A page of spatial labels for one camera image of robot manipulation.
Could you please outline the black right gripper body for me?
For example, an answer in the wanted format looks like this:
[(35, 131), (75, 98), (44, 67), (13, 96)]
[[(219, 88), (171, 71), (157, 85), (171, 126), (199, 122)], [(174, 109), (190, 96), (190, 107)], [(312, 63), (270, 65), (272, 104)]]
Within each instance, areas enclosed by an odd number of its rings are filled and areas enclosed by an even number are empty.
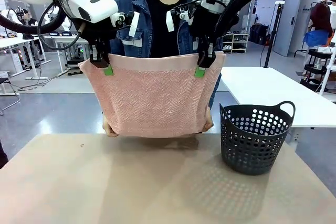
[(197, 22), (193, 21), (190, 25), (190, 42), (192, 46), (194, 42), (198, 42), (198, 40), (202, 37), (208, 37), (210, 40), (214, 38), (215, 26), (217, 21), (207, 21), (207, 22)]

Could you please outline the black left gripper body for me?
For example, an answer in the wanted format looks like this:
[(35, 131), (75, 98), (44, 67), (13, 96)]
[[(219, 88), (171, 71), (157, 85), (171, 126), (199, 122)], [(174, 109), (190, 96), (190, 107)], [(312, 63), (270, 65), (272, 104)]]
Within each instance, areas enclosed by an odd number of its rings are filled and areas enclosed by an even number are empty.
[(110, 40), (112, 29), (109, 25), (87, 24), (86, 25), (86, 40), (95, 45), (98, 42), (102, 43), (102, 47), (110, 50)]

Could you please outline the person's left hand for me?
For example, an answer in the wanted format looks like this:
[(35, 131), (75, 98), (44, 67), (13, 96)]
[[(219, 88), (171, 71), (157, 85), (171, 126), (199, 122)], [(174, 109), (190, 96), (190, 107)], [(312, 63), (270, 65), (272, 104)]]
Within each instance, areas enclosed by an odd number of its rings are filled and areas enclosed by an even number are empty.
[(210, 107), (207, 107), (206, 111), (205, 111), (205, 124), (204, 124), (202, 130), (198, 132), (198, 134), (207, 132), (213, 126), (214, 126), (214, 123), (213, 123), (213, 119), (212, 119), (212, 115), (211, 115), (211, 109), (210, 109)]

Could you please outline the person's right hand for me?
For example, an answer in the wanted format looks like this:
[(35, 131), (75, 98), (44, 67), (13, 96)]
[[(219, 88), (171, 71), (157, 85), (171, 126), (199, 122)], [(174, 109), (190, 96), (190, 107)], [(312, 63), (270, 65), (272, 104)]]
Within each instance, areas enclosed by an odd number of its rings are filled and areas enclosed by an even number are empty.
[(104, 114), (102, 114), (102, 128), (104, 129), (106, 135), (108, 137), (117, 137), (119, 136), (112, 128), (111, 126), (109, 125), (106, 117)]

